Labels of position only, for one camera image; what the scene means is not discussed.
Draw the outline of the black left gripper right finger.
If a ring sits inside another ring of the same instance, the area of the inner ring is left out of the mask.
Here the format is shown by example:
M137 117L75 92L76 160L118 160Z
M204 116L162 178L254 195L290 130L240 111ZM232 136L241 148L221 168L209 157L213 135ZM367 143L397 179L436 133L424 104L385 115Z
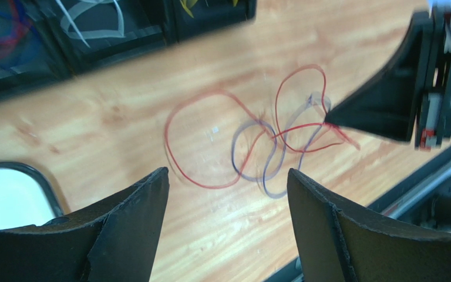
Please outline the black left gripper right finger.
M451 234L361 206L291 169L288 202L306 281L451 281Z

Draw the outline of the black compartment organizer box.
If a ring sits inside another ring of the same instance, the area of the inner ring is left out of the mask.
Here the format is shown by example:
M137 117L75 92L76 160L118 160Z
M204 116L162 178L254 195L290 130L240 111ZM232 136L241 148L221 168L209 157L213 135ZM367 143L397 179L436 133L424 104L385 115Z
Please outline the black compartment organizer box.
M0 1L0 101L253 19L256 1Z

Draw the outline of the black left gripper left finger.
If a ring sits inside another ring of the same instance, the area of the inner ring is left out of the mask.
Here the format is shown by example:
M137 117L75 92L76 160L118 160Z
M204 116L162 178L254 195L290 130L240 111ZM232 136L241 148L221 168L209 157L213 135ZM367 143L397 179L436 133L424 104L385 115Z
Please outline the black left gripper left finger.
M149 281L169 188L160 167L42 226L0 230L0 281Z

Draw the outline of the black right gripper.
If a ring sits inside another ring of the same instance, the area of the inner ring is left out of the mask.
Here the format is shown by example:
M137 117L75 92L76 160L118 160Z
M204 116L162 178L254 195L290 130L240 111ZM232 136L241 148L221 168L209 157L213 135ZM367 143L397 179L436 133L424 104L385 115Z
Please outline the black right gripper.
M394 55L326 123L409 142L418 110L415 147L430 150L451 138L451 1L428 5L430 16L412 15Z

